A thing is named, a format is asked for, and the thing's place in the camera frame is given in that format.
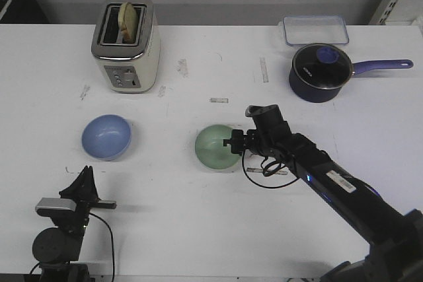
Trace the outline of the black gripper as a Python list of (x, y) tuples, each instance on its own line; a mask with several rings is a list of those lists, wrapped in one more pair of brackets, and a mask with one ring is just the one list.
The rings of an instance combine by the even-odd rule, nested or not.
[(254, 155), (261, 155), (260, 137), (257, 129), (249, 129), (244, 133), (241, 129), (233, 129), (230, 139), (223, 140), (223, 146), (230, 145), (231, 153), (234, 155), (242, 155), (248, 150)]
[[(79, 195), (82, 191), (85, 174), (88, 172), (88, 193), (89, 195)], [(69, 226), (87, 226), (91, 209), (115, 209), (116, 201), (101, 200), (95, 185), (92, 166), (85, 166), (78, 177), (64, 190), (59, 191), (60, 198), (69, 198), (76, 203), (75, 211), (68, 220)]]

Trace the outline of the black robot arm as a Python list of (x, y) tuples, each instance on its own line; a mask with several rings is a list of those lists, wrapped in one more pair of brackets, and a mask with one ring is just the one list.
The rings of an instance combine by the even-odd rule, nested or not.
[(303, 180), (364, 240), (369, 254), (356, 263), (344, 262), (321, 281), (421, 281), (422, 213), (401, 215), (365, 182), (353, 177), (329, 155), (287, 122), (234, 129), (223, 142), (232, 153), (245, 150), (272, 157)]
[(40, 232), (32, 243), (32, 254), (40, 268), (40, 281), (95, 281), (88, 265), (79, 262), (79, 255), (89, 217), (102, 221), (109, 233), (112, 252), (112, 278), (115, 279), (116, 262), (114, 237), (110, 225), (91, 212), (91, 209), (115, 209), (115, 201), (99, 198), (93, 168), (85, 166), (78, 177), (59, 197), (43, 197), (35, 212), (48, 217), (54, 226)]

